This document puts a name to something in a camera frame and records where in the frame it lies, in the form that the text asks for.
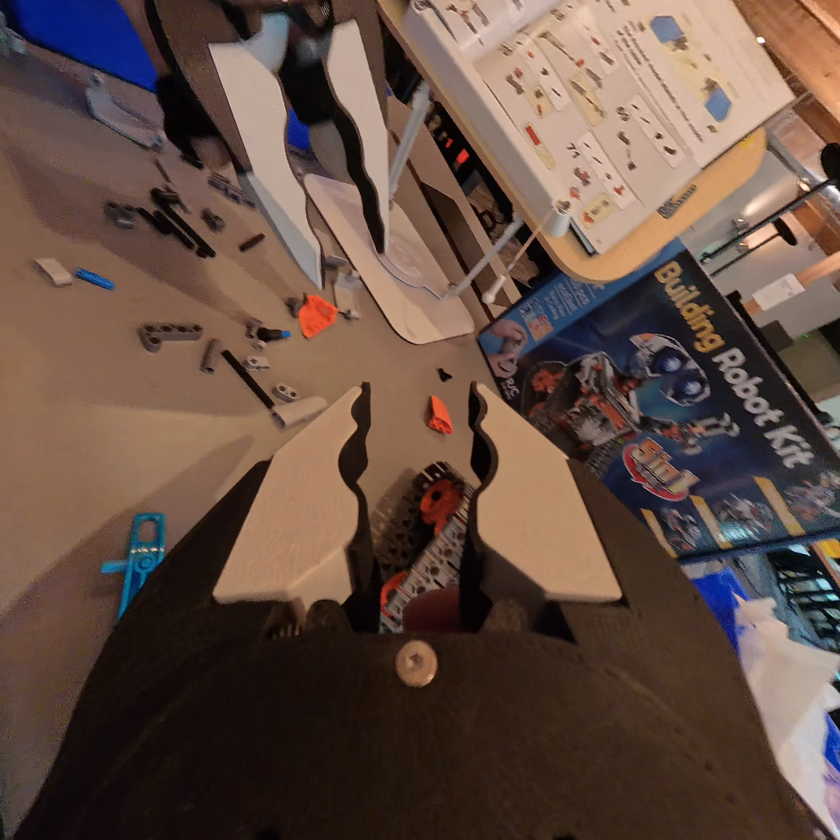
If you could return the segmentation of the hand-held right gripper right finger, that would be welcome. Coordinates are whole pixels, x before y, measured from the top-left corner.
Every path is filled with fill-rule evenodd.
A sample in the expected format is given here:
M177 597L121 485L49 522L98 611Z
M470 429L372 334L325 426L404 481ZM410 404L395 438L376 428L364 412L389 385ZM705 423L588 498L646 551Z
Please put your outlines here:
M568 457L488 386L472 382L471 497L459 611L480 627L512 601L533 625L549 604L616 604L623 591Z

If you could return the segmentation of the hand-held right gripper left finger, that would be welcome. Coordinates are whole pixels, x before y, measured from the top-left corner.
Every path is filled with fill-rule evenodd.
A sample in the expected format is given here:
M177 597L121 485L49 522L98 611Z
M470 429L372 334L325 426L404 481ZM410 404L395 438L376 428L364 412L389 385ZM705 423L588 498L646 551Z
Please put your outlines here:
M213 589L219 604L286 602L304 614L373 590L374 556L360 479L368 466L371 385L310 421L269 462Z

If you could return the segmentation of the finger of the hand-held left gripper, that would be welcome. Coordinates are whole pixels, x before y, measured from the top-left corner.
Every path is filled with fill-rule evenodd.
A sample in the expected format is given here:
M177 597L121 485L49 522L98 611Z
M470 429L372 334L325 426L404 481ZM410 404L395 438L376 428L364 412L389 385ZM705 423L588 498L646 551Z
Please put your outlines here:
M332 28L325 60L335 105L332 121L343 144L347 172L360 195L371 242L381 255L390 234L389 145L364 39L355 20Z
M287 45L287 31L262 31L247 40L210 44L209 54L248 160L240 185L301 271L321 289L322 247L288 156L287 104L278 79Z

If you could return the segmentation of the grey orange tracked toy robot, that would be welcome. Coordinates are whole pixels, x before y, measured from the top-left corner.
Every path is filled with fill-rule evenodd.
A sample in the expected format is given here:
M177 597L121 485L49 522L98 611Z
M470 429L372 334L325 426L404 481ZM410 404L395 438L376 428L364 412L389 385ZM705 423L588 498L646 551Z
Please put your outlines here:
M403 632L418 596L459 582L474 489L445 461L408 471L371 515L380 573L379 633Z

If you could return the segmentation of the blue plastic parts bin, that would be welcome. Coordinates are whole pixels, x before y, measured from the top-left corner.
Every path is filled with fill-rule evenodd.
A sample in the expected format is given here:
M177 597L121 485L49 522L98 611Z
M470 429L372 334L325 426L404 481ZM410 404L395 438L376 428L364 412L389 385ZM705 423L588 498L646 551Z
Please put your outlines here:
M2 11L30 44L154 92L159 74L119 2L5 1Z

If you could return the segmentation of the dark grey short beam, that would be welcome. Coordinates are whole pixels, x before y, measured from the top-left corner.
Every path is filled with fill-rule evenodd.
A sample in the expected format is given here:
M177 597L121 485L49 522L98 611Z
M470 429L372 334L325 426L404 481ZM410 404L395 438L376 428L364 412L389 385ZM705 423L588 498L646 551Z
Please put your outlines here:
M236 184L232 183L228 178L211 172L207 177L207 185L213 188L220 195L224 196L228 201L236 203L242 207L256 209L255 202Z

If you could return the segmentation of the grey curved panel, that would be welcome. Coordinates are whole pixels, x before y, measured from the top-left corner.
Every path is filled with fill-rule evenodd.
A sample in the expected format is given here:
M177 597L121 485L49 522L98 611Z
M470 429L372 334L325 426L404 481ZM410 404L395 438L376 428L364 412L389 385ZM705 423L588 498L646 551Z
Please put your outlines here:
M118 104L104 76L95 70L88 76L85 99L89 113L96 121L146 150L156 153L163 149L163 133L145 118Z

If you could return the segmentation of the light grey panel piece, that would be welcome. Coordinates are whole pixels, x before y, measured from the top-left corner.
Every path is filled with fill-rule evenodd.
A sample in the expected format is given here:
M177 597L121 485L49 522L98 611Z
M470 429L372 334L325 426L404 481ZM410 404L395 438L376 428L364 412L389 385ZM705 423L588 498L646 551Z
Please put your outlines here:
M269 410L279 428L286 429L311 421L329 407L320 396L298 398L292 402L281 402Z

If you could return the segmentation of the black long connector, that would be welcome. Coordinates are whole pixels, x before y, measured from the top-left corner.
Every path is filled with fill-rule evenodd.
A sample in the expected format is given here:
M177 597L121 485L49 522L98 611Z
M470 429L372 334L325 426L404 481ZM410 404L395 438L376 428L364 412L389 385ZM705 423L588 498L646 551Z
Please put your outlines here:
M136 214L163 236L170 236L200 259L212 259L216 250L195 228L187 223L185 215L191 211L181 196L170 186L152 187L149 192L152 209L136 206Z

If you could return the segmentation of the black long axle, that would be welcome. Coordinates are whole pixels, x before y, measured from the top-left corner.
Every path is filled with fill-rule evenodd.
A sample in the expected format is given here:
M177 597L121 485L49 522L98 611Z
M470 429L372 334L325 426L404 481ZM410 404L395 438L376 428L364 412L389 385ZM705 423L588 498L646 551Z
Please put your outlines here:
M222 350L222 358L236 373L237 377L246 384L248 389L259 399L269 413L276 411L276 405L272 398L262 389L249 371L236 359L229 350Z

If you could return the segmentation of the blue plastic brick separator tool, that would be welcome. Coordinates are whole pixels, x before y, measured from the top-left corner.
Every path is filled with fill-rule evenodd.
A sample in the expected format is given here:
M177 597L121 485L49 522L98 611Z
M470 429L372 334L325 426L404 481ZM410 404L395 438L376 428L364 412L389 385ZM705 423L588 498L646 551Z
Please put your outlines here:
M165 515L160 512L138 513L132 521L129 548L125 557L101 565L101 574L120 574L122 576L117 622L122 620L136 595L163 562L165 543Z

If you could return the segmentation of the orange translucent piece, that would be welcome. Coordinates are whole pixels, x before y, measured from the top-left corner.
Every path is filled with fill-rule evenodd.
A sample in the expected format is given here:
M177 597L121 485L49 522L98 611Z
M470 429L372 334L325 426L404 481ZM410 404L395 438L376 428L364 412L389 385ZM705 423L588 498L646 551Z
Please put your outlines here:
M297 311L301 333L307 340L330 328L337 320L339 310L320 296L307 295Z

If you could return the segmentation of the open instruction booklet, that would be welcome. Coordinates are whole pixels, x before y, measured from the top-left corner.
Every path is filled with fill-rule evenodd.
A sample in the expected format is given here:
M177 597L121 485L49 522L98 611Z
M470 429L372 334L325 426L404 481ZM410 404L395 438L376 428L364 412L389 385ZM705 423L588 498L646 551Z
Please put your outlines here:
M725 1L411 2L423 65L537 222L604 254L794 99Z

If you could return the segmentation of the dark grey bent beam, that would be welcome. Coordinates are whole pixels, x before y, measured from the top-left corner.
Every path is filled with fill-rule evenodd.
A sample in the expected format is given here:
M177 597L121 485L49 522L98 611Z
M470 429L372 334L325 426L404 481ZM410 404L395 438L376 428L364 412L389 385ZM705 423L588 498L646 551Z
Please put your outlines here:
M203 328L194 323L146 322L138 327L143 348L158 353L166 343L195 342L203 337Z

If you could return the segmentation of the light grey bracket piece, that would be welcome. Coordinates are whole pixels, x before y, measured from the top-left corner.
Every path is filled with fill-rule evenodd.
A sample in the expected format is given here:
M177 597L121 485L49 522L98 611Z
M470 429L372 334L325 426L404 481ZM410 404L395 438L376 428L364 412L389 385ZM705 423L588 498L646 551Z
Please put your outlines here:
M359 273L348 259L339 255L323 257L322 265L324 269L333 273L332 293L338 312L348 320L359 320L359 294L362 289Z

